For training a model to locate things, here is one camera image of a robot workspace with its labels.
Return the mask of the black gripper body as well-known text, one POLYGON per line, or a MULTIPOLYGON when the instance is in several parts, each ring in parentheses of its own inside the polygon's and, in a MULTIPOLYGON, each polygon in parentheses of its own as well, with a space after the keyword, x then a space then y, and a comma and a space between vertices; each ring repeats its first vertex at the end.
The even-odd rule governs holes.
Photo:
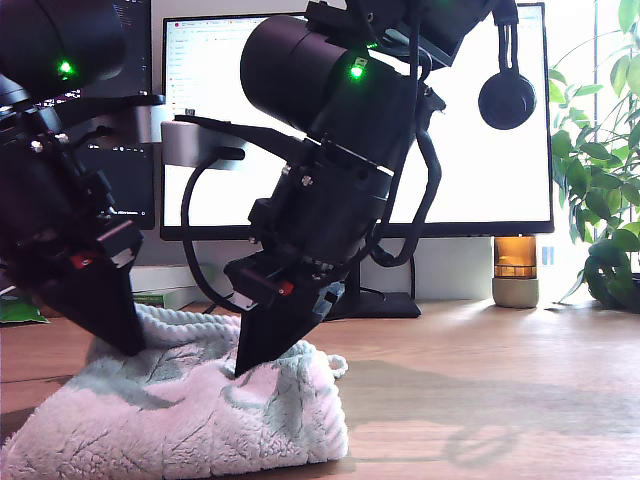
POLYGON ((381 218, 392 171, 331 142, 301 142, 268 198, 254 202, 259 252, 224 269, 249 314, 339 318, 357 308, 349 264, 381 218))

